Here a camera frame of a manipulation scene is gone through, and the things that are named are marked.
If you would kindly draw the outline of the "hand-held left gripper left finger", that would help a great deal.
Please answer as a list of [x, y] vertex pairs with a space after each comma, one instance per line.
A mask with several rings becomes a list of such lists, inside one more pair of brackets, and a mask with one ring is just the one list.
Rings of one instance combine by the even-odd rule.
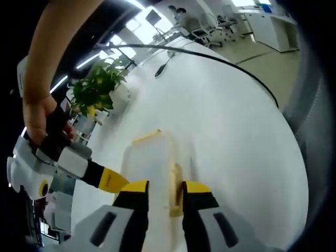
[[141, 251], [148, 228], [149, 181], [124, 186], [112, 205], [81, 220], [71, 237], [71, 251]]

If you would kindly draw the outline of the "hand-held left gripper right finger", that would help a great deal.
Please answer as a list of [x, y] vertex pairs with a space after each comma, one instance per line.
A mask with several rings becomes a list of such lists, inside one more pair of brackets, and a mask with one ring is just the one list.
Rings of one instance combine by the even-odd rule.
[[205, 184], [184, 181], [183, 230], [188, 251], [252, 251], [253, 231], [239, 215], [220, 206]]

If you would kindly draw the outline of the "person's right hand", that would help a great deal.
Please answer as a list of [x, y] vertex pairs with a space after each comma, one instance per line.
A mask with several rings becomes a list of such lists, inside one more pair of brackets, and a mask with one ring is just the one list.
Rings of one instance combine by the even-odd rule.
[[50, 95], [24, 96], [23, 97], [23, 117], [26, 132], [33, 144], [40, 146], [46, 132], [47, 117], [57, 108], [56, 100]]

